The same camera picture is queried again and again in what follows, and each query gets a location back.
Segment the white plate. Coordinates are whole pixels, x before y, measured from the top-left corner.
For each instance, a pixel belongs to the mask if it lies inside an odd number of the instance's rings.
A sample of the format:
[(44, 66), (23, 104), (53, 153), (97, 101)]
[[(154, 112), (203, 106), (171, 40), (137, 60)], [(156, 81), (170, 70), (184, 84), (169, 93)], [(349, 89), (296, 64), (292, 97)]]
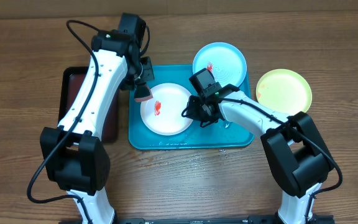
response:
[(152, 87), (151, 92), (153, 98), (140, 105), (140, 116), (147, 128), (159, 135), (172, 136), (190, 126), (193, 120), (181, 116), (191, 96), (185, 87), (163, 83)]

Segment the yellow-green plate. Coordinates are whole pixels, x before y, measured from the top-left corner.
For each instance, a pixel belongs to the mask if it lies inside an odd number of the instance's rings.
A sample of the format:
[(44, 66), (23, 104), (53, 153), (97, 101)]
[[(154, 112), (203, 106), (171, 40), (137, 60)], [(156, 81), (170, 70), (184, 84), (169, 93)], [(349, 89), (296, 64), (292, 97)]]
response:
[(275, 69), (265, 73), (256, 86), (256, 99), (272, 110), (295, 115), (307, 112), (313, 94), (309, 83), (299, 74), (288, 69)]

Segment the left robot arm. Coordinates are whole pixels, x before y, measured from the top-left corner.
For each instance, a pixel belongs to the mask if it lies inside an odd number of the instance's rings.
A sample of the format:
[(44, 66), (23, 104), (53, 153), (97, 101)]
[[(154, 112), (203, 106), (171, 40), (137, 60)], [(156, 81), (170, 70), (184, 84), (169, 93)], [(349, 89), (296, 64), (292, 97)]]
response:
[(135, 14), (123, 13), (116, 30), (99, 30), (85, 48), (91, 58), (81, 88), (56, 128), (44, 128), (40, 145), (44, 157), (27, 187), (32, 187), (42, 170), (49, 180), (66, 191), (65, 195), (43, 199), (42, 203), (66, 198), (75, 201), (82, 223), (116, 223), (105, 185), (110, 171), (110, 158), (103, 147), (102, 135), (108, 111), (118, 90), (133, 90), (136, 101), (152, 98), (147, 85), (154, 79), (146, 22)]

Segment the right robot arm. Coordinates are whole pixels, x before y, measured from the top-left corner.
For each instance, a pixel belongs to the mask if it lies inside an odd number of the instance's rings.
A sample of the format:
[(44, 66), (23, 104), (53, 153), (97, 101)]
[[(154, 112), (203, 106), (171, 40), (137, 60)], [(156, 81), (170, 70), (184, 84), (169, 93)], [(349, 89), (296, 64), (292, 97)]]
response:
[(219, 120), (237, 124), (260, 138), (270, 171), (282, 189), (274, 215), (248, 218), (248, 223), (333, 223), (332, 216), (315, 215), (312, 206), (322, 183), (337, 169), (310, 116), (293, 116), (268, 109), (234, 85), (221, 86), (207, 69), (189, 79), (196, 95), (189, 97), (182, 116), (205, 128)]

